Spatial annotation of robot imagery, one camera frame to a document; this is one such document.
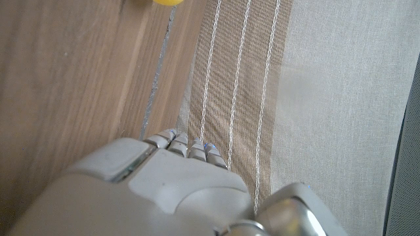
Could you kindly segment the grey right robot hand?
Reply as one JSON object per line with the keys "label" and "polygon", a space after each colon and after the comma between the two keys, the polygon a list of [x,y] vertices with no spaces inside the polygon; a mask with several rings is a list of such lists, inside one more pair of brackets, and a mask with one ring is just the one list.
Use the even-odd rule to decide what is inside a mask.
{"label": "grey right robot hand", "polygon": [[120,138],[69,167],[11,235],[344,235],[296,182],[255,205],[218,149],[173,129]]}

